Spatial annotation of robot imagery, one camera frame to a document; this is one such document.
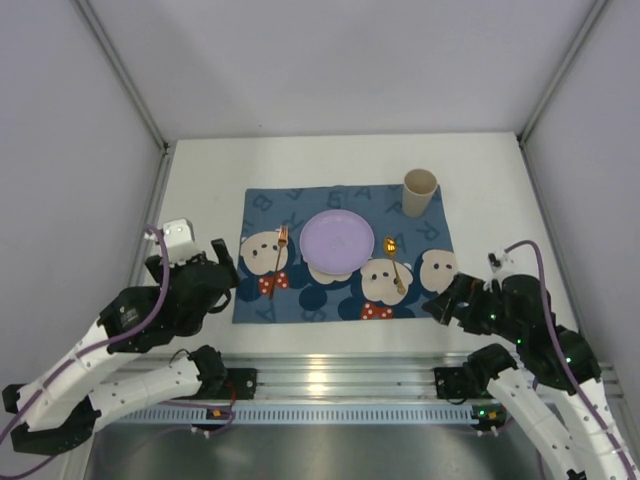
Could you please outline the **blue cartoon bear placemat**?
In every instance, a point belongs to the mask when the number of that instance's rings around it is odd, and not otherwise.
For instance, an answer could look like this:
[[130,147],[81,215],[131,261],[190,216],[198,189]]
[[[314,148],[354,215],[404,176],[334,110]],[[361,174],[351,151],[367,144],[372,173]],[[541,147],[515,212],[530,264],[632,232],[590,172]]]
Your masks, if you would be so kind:
[[440,193],[418,217],[403,187],[249,189],[235,324],[423,316],[458,270]]

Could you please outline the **purple plastic plate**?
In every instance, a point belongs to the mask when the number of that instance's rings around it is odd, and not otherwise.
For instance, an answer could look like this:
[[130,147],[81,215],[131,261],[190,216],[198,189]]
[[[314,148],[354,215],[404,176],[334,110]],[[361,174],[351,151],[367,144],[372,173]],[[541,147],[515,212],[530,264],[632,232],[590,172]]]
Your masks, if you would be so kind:
[[370,259],[374,247],[370,224],[344,209],[316,214],[306,222],[299,237],[299,249],[307,265],[328,275],[359,270]]

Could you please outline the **copper fork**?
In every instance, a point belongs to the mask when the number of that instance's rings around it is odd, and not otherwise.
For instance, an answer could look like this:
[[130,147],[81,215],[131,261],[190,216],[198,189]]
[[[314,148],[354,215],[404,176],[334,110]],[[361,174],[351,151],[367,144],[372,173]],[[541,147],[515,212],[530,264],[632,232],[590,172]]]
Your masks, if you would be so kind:
[[278,233],[278,241],[277,241],[278,253],[277,253],[276,264],[274,269],[274,278],[273,278],[270,291],[269,291],[269,296],[268,296],[270,300],[272,300],[274,296],[276,282],[278,279],[278,270],[280,266],[280,260],[282,257],[283,250],[287,247],[288,239],[289,239],[289,228],[286,225],[281,225]]

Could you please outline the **gold spoon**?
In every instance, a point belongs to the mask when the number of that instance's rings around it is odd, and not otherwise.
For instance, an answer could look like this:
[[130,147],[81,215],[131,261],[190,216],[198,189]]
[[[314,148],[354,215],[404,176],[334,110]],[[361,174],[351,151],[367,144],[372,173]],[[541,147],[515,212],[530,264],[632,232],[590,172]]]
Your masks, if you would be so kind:
[[402,281],[401,275],[398,270],[397,262],[396,262],[397,244],[392,237],[387,236],[384,238],[383,251],[392,262],[397,292],[401,295],[404,295],[406,293],[406,288]]

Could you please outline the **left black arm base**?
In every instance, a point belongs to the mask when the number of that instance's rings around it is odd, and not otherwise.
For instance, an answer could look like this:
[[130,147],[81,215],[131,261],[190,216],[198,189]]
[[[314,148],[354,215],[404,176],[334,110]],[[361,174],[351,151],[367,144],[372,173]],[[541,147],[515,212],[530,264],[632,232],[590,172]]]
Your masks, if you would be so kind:
[[217,394],[221,400],[253,400],[257,389],[258,371],[254,368],[229,368],[227,379]]

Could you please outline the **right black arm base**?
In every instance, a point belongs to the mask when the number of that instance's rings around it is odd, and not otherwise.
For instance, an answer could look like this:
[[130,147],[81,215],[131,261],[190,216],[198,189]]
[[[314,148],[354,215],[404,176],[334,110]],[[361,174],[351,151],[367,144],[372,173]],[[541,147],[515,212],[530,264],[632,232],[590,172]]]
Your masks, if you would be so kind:
[[440,400],[464,403],[467,400],[489,399],[491,395],[481,391],[467,377],[462,367],[437,367],[434,369],[436,395]]

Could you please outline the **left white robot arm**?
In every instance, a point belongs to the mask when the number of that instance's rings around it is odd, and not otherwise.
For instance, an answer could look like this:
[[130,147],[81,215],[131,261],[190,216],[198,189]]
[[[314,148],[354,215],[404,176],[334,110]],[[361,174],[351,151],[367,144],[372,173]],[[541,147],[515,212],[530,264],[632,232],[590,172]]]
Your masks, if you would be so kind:
[[206,315],[230,303],[239,276],[226,243],[215,239],[211,245],[216,260],[201,251],[177,266],[160,255],[149,257],[146,268],[155,285],[122,290],[51,370],[3,390],[4,408],[14,417],[1,436],[15,451],[59,455],[148,406],[216,397],[228,373],[220,352],[209,345],[145,374],[108,379],[152,349],[197,334]]

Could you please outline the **beige cup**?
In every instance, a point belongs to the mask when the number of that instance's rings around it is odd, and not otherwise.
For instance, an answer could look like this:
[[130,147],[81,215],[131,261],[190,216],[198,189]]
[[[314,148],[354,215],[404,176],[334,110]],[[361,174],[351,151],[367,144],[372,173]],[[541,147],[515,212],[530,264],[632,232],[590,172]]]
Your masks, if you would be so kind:
[[402,210],[408,217],[421,216],[438,188],[435,175],[425,169],[413,169],[406,173],[403,182]]

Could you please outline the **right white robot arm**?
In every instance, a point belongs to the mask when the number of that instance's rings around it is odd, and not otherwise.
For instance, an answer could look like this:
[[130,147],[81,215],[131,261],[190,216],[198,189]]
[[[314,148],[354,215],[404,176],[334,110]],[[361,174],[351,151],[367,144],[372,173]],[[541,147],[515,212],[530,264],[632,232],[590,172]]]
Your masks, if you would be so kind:
[[512,274],[485,282],[458,273],[424,303],[438,323],[497,335],[462,369],[472,388],[504,406],[555,479],[636,479],[639,469],[611,413],[602,372],[586,339],[556,324],[540,281]]

